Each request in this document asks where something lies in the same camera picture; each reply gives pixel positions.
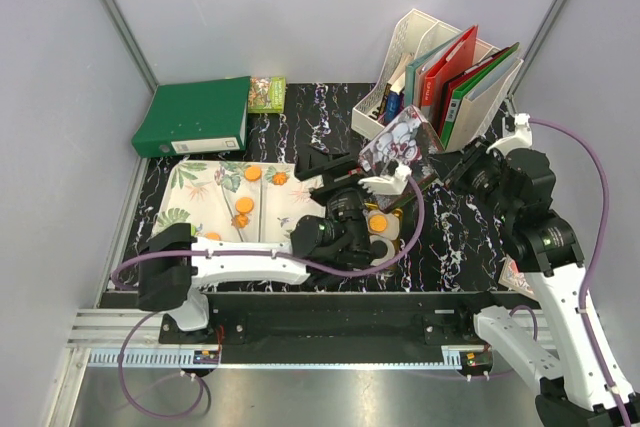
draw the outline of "orange flower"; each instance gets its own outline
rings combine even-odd
[[[288,179],[289,176],[286,172],[278,172],[273,176],[273,185],[284,185]]]
[[[234,215],[233,219],[231,219],[231,225],[233,225],[236,229],[244,229],[249,223],[249,217],[245,214]]]

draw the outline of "red book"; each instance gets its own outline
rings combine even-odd
[[[478,26],[464,32],[457,42],[451,44],[444,55],[429,69],[422,86],[420,110],[429,122],[435,125],[440,119],[440,94],[442,84],[455,77],[473,63]]]
[[[442,87],[442,96],[440,98],[440,118],[438,119],[438,135],[442,135],[442,129],[444,128],[444,123],[447,118],[447,111],[449,110],[449,104],[451,103],[451,96],[453,95],[453,91],[456,90],[460,85],[465,83],[471,77],[476,75],[478,71],[482,70],[487,64],[493,61],[495,58],[504,54],[507,51],[508,47],[491,54],[489,57],[485,57],[480,62],[472,65],[464,72],[456,75],[452,79],[447,80]]]

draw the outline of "table top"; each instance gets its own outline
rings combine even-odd
[[[289,84],[283,114],[250,115],[244,152],[150,159],[131,225],[125,259],[137,255],[148,240],[171,169],[181,160],[295,162],[300,147],[314,144],[331,151],[359,151],[368,143],[351,131],[351,109],[372,84]],[[496,136],[501,114],[488,136]],[[387,275],[345,279],[327,288],[344,292],[484,291],[498,289],[504,264],[493,216],[472,196],[459,196],[437,183],[424,192],[425,225],[416,247]],[[401,237],[415,230],[416,203],[403,208]],[[136,281],[135,269],[125,282]],[[316,288],[276,282],[220,284],[218,291],[313,291]]]

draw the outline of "white file holder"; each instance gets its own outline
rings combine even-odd
[[[387,81],[396,69],[401,55],[404,52],[409,52],[415,54],[415,57],[419,57],[459,32],[460,29],[416,9],[400,19],[393,31],[391,44],[389,44],[389,50],[387,50],[387,56],[384,59],[382,72],[376,86],[353,108],[351,128],[369,140],[378,135],[384,129],[384,125],[369,115],[382,102]],[[473,62],[475,63],[497,50],[482,40],[476,40]]]

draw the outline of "metal floor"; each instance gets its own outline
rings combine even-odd
[[[504,365],[497,365],[497,371]],[[134,397],[166,369],[127,369]],[[452,372],[432,375],[453,376]],[[445,381],[406,371],[213,372],[206,381],[212,406],[205,415],[178,422],[154,420],[125,402],[114,368],[87,369],[72,426],[303,426],[303,427],[540,427],[534,396],[513,374],[489,382]],[[185,379],[147,392],[139,402],[156,412],[183,410],[197,395]],[[197,412],[202,412],[206,402]]]

